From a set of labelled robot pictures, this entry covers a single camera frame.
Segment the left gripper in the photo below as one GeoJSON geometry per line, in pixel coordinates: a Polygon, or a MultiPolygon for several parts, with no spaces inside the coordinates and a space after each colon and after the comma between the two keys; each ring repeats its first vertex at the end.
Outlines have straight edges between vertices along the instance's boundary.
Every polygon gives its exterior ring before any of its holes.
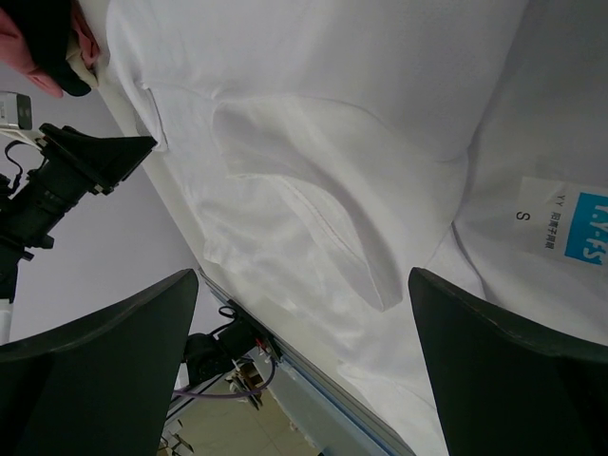
{"type": "Polygon", "coordinates": [[[40,127],[47,163],[28,173],[28,182],[1,213],[1,239],[18,248],[51,249],[49,232],[86,192],[108,195],[157,145],[150,136],[97,138],[65,125],[40,127]]]}

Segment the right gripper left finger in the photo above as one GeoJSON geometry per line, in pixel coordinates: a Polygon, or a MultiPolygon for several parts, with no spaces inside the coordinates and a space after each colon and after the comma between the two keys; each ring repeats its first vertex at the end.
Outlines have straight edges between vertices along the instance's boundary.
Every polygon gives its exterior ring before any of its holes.
{"type": "Polygon", "coordinates": [[[182,270],[2,346],[2,454],[156,454],[198,289],[182,270]]]}

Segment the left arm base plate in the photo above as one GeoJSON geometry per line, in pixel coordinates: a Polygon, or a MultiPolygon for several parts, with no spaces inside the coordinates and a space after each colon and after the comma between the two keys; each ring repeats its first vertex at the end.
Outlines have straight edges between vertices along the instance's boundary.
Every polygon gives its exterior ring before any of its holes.
{"type": "Polygon", "coordinates": [[[235,302],[221,306],[218,313],[228,322],[209,333],[198,332],[187,338],[182,362],[186,365],[191,386],[231,371],[237,361],[255,347],[280,354],[275,337],[241,308],[235,307],[235,302]]]}

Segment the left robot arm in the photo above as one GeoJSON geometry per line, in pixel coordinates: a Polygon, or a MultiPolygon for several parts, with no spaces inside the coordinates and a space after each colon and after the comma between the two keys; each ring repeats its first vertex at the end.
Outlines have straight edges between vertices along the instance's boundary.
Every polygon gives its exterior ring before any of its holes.
{"type": "Polygon", "coordinates": [[[37,149],[43,162],[14,179],[1,177],[1,342],[9,341],[18,265],[33,249],[54,246],[50,231],[87,194],[108,195],[150,155],[150,136],[95,138],[71,126],[41,125],[37,133],[7,132],[17,145],[37,149]]]}

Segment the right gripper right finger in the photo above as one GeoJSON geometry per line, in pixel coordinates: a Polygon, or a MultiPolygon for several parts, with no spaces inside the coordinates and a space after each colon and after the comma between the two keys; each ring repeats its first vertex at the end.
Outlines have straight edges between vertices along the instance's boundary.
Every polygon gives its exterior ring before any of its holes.
{"type": "Polygon", "coordinates": [[[426,269],[408,290],[449,454],[606,454],[606,347],[426,269]]]}

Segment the white t shirt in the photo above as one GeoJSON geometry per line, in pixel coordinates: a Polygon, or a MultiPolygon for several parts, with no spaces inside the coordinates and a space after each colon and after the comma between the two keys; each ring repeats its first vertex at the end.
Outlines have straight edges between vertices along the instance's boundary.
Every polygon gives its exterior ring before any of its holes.
{"type": "Polygon", "coordinates": [[[86,1],[101,93],[195,256],[417,455],[447,446],[425,268],[607,341],[603,1],[86,1]]]}

